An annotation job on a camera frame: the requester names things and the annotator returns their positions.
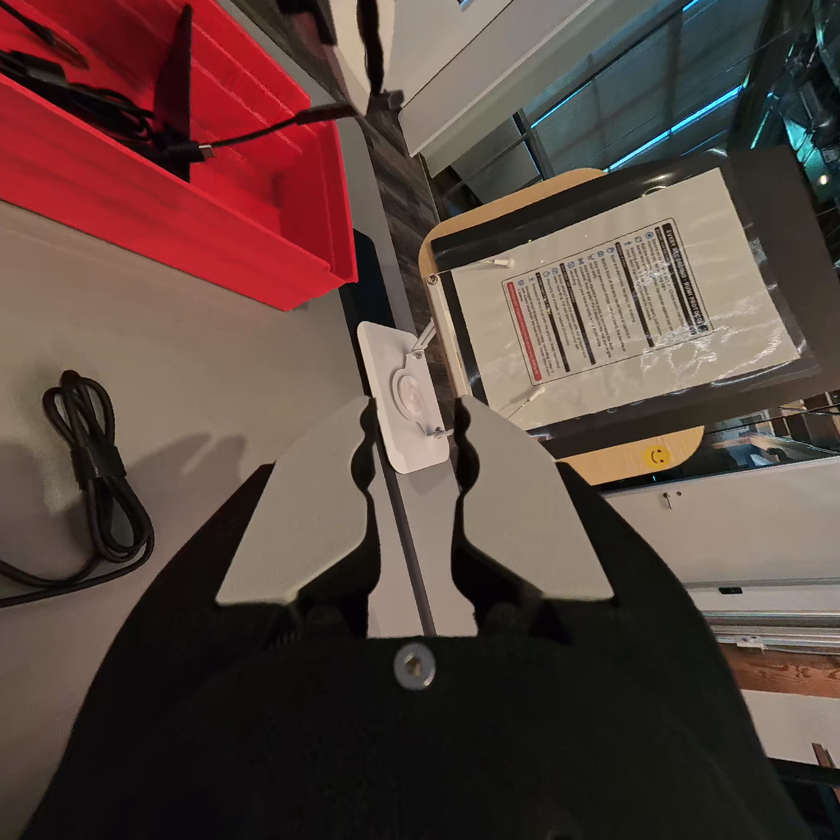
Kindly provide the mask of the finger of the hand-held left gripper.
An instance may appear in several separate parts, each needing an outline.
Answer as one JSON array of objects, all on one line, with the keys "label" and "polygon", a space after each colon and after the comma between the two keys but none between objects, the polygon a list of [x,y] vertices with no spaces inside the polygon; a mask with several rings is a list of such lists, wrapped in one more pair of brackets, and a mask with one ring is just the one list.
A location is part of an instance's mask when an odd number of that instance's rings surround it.
[{"label": "finger of the hand-held left gripper", "polygon": [[358,113],[367,113],[389,67],[389,2],[336,1],[334,31],[343,90]]}]

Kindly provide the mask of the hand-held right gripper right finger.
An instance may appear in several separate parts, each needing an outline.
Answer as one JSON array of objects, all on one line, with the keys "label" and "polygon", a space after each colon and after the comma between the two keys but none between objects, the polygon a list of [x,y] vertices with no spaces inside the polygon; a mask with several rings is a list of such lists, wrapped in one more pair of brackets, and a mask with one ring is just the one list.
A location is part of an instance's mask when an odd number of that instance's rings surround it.
[{"label": "hand-held right gripper right finger", "polygon": [[549,602],[609,602],[614,590],[541,444],[473,396],[455,410],[451,572],[476,624],[509,605],[531,620]]}]

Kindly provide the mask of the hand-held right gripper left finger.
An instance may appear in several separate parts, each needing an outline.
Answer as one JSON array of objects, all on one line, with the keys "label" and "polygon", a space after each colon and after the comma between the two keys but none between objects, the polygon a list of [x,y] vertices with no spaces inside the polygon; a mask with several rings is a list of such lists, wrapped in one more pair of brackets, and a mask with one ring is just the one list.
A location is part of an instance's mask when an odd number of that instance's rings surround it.
[{"label": "hand-held right gripper left finger", "polygon": [[220,606],[275,605],[304,618],[339,612],[369,626],[382,572],[371,496],[376,408],[363,395],[300,437],[275,462],[220,584]]}]

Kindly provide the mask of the red plastic bin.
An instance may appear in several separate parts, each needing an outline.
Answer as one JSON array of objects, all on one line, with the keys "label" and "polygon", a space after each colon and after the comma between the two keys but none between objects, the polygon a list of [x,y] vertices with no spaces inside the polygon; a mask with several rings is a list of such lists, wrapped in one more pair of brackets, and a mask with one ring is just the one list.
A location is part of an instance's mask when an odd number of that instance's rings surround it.
[{"label": "red plastic bin", "polygon": [[[219,2],[10,2],[87,59],[68,66],[9,13],[2,51],[152,110],[182,10],[192,17],[191,137],[290,117],[308,94]],[[1,195],[140,256],[288,311],[358,280],[338,128],[290,127],[219,150],[183,180],[2,76]]]}]

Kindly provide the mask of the white partition panel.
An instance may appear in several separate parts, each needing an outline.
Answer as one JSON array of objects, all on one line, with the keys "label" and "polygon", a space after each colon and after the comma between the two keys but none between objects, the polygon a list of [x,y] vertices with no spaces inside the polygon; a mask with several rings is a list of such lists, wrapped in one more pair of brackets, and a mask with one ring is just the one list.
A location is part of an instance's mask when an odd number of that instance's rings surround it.
[{"label": "white partition panel", "polygon": [[399,120],[409,154],[436,175],[599,49],[684,4],[397,2],[386,79],[406,95]]},{"label": "white partition panel", "polygon": [[718,642],[838,656],[838,458],[609,493]]}]

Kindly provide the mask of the black bin divider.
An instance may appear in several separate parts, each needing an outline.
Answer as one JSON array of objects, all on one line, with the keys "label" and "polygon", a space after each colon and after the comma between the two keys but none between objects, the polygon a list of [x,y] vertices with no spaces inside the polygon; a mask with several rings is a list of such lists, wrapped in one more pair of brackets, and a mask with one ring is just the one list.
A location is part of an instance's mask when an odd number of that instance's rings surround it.
[{"label": "black bin divider", "polygon": [[182,8],[170,48],[154,85],[153,144],[158,163],[189,183],[191,163],[175,146],[191,141],[193,8]]}]

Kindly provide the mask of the white sign stand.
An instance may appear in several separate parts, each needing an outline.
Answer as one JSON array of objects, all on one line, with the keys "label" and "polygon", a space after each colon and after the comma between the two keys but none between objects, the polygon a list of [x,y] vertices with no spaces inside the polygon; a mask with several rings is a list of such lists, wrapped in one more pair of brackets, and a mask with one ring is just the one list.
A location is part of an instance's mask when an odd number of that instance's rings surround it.
[{"label": "white sign stand", "polygon": [[441,465],[449,457],[448,431],[426,357],[435,334],[434,321],[418,337],[368,321],[357,328],[385,453],[401,475]]}]

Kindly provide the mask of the wooden instruction sign board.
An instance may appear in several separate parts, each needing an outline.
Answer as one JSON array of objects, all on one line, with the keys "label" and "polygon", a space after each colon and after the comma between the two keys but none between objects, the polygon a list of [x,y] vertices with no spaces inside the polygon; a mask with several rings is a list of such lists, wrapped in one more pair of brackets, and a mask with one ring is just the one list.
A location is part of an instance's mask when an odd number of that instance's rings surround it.
[{"label": "wooden instruction sign board", "polygon": [[786,145],[561,177],[439,225],[455,385],[556,460],[838,388],[838,275]]}]

